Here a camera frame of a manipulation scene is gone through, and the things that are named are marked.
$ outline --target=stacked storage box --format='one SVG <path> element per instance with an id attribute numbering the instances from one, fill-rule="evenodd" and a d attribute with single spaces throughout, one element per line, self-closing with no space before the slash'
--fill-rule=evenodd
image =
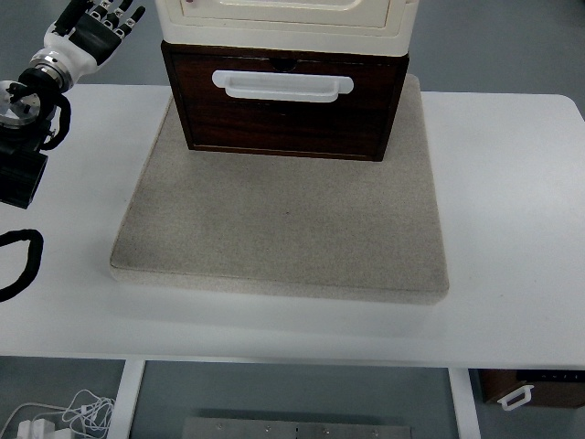
<path id="1" fill-rule="evenodd" d="M 190 148 L 380 161 L 418 0 L 157 0 Z"/>

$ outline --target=wooden box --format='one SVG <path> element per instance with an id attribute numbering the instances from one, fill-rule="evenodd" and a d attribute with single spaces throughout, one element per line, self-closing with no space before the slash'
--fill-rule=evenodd
<path id="1" fill-rule="evenodd" d="M 585 372 L 582 370 L 479 371 L 484 402 L 495 403 L 524 385 L 532 385 L 529 405 L 579 408 L 585 405 Z"/>
<path id="2" fill-rule="evenodd" d="M 402 57 L 162 43 L 189 148 L 381 161 L 409 64 Z M 230 97 L 216 70 L 349 77 L 334 102 Z"/>

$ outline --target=tabletop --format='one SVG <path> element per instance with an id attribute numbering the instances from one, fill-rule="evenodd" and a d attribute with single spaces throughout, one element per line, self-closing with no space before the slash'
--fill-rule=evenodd
<path id="1" fill-rule="evenodd" d="M 116 282 L 112 245 L 170 95 L 68 93 L 71 131 L 35 201 L 0 205 L 0 233 L 45 237 L 36 281 L 0 304 L 0 355 L 585 366 L 585 123 L 568 98 L 422 93 L 451 287 L 401 305 Z M 0 250 L 0 284 L 26 249 Z"/>

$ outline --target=white cabinet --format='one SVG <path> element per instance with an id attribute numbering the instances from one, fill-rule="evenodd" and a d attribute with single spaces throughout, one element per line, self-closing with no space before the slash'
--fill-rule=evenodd
<path id="1" fill-rule="evenodd" d="M 182 0 L 184 16 L 355 27 L 396 34 L 406 0 Z"/>
<path id="2" fill-rule="evenodd" d="M 155 0 L 167 43 L 401 57 L 419 0 Z"/>

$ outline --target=drawer handle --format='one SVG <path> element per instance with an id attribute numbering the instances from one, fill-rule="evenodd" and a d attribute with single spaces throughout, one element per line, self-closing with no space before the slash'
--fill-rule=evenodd
<path id="1" fill-rule="evenodd" d="M 347 76 L 216 70 L 211 79 L 232 98 L 265 101 L 333 102 L 354 89 Z"/>
<path id="2" fill-rule="evenodd" d="M 532 393 L 530 393 L 530 390 L 534 389 L 534 386 L 532 385 L 526 385 L 526 386 L 522 386 L 519 389 L 516 389 L 515 391 L 508 393 L 504 398 L 501 398 L 498 401 L 498 403 L 502 404 L 502 408 L 506 411 L 506 412 L 510 412 L 512 410 L 514 410 L 515 408 L 520 407 L 521 405 L 524 405 L 528 402 L 530 402 L 530 400 L 532 400 Z M 521 400 L 518 400 L 516 402 L 514 402 L 513 404 L 508 405 L 509 402 L 511 402 L 515 397 L 520 396 L 524 393 L 524 396 L 522 397 Z"/>

